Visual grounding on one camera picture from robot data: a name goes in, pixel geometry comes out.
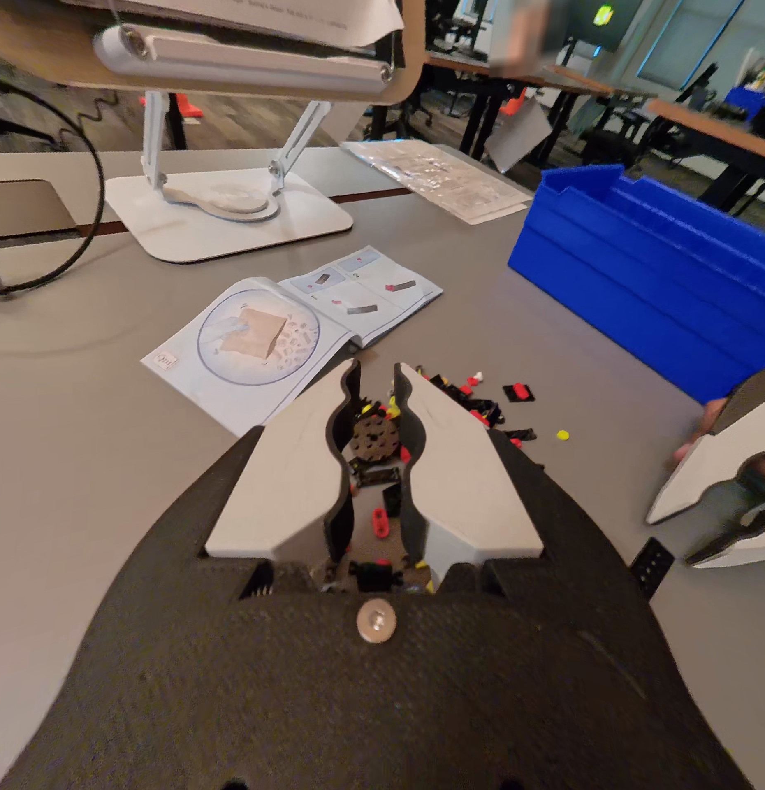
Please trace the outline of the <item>white folding stand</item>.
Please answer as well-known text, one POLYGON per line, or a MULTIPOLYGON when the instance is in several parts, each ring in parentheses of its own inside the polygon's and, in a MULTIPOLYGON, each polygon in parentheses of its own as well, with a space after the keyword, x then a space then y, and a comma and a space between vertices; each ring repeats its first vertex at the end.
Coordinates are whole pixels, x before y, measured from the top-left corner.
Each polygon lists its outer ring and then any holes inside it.
POLYGON ((392 63, 341 55, 314 57, 222 44, 207 35, 118 24, 94 41, 100 61, 124 76, 174 77, 260 88, 305 89, 315 97, 285 145, 263 168, 167 176, 161 163, 166 111, 146 90, 140 176, 107 179, 105 200, 151 256, 185 264, 344 232, 352 218, 299 176, 285 180, 332 104, 319 97, 353 92, 376 97, 392 63))

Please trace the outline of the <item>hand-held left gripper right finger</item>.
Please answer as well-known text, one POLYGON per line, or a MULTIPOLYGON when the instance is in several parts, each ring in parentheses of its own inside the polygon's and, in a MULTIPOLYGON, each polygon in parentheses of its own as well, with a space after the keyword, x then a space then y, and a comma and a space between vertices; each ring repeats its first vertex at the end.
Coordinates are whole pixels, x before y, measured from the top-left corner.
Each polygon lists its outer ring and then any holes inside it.
POLYGON ((399 435, 409 460, 401 478, 401 539, 431 583, 455 565, 535 559, 544 543, 490 430, 403 362, 394 366, 399 435))

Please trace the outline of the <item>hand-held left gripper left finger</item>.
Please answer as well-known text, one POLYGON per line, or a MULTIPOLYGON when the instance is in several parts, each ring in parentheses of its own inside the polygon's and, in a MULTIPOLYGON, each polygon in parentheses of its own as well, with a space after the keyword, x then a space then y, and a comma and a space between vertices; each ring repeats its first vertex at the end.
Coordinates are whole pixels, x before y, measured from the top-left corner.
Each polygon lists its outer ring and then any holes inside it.
POLYGON ((205 545, 212 558, 339 563, 354 529, 343 451, 361 367, 339 364, 264 427, 205 545))

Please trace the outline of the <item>light blue instruction booklet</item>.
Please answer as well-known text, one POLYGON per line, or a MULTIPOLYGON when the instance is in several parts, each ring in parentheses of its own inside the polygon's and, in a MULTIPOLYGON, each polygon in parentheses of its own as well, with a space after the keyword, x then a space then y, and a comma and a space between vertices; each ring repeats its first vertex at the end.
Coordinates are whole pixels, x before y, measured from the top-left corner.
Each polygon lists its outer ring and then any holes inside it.
POLYGON ((351 344, 364 349, 443 289, 366 246, 278 283, 233 284, 141 364, 239 438, 351 344))

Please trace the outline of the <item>person's right hand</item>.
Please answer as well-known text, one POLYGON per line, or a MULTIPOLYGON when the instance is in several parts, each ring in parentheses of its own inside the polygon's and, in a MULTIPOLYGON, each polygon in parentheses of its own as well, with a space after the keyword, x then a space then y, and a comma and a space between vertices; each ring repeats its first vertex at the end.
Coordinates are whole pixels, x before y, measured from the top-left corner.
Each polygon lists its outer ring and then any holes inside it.
POLYGON ((684 457, 690 452, 697 440, 711 432, 716 419, 727 405, 728 400, 728 397, 723 397, 711 400, 705 405, 702 417, 695 427, 691 437, 672 454, 672 463, 674 466, 679 465, 683 461, 684 457))

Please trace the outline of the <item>long black lego plate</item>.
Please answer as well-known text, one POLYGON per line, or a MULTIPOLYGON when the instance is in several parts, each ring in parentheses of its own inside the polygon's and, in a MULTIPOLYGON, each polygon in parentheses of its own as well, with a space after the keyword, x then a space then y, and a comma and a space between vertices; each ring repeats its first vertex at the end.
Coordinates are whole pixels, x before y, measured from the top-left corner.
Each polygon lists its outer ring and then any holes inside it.
POLYGON ((629 566, 638 589, 651 601, 675 563, 673 553, 657 538, 649 537, 629 566))

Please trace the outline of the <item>white paper sheet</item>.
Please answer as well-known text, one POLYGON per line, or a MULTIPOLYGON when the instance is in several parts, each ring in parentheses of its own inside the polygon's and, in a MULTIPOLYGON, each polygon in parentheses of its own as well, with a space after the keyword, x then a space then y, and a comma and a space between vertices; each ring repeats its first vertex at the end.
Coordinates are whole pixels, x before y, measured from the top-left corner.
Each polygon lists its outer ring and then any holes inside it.
POLYGON ((405 27, 397 2, 390 1, 70 1, 66 5, 110 12, 119 25, 145 39, 193 36, 175 33, 182 22, 339 49, 373 45, 405 27))

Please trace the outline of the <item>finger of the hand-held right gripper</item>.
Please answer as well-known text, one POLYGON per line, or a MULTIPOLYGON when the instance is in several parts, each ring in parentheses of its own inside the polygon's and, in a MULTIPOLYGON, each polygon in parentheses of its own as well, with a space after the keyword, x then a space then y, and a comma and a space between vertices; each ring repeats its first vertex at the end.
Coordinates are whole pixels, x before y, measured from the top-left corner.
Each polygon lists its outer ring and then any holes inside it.
POLYGON ((765 502, 729 521, 723 531, 696 548, 684 563, 697 569, 737 567, 765 561, 765 502))
POLYGON ((735 479, 765 454, 765 406, 758 406, 717 434, 698 438, 659 491, 645 517, 656 525, 694 507, 704 493, 735 479))

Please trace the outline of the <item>clear plastic bag with sheet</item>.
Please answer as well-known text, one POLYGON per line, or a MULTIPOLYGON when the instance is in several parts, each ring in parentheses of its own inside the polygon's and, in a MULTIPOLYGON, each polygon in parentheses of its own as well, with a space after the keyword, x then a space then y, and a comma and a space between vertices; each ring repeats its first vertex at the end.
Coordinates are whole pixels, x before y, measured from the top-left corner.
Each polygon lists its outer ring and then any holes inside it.
POLYGON ((344 142, 341 147, 375 170, 469 225, 523 211, 531 197, 508 180, 427 142, 344 142))

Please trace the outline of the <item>blue plastic bin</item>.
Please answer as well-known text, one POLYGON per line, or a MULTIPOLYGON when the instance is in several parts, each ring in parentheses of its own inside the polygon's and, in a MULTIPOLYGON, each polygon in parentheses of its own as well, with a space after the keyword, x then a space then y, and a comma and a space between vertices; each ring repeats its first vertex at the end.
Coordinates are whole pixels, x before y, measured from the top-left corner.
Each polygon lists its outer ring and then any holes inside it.
POLYGON ((546 171, 508 265, 697 402, 765 369, 765 233, 621 165, 546 171))

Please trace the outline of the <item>black round lego plate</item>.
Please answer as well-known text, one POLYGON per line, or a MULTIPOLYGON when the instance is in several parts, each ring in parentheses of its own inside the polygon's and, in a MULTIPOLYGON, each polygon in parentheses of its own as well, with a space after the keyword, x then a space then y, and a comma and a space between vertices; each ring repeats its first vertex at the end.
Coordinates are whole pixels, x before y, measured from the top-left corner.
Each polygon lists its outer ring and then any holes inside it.
POLYGON ((379 412, 368 412, 355 422, 349 447, 353 457, 367 465, 383 463, 399 450, 397 425, 379 412))

